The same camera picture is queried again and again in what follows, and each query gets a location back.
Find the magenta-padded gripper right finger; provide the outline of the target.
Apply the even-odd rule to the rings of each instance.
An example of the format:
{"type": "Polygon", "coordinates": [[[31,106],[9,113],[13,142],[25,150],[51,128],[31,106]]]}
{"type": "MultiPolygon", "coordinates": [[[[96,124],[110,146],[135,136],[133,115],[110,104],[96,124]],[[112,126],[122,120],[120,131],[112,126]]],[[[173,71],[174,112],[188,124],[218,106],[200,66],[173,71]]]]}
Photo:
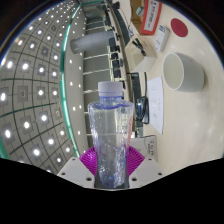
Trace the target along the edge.
{"type": "Polygon", "coordinates": [[[156,160],[143,156],[135,148],[129,147],[126,156],[126,169],[129,188],[140,188],[163,177],[156,160]]]}

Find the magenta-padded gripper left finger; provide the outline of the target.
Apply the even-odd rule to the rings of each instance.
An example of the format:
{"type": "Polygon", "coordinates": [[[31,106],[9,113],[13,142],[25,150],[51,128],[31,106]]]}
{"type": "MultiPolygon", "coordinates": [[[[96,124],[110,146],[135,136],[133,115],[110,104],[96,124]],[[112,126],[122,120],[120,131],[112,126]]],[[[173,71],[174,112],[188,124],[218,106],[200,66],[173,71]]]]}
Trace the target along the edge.
{"type": "Polygon", "coordinates": [[[58,176],[84,188],[96,187],[97,156],[95,149],[91,147],[79,158],[71,157],[58,176]]]}

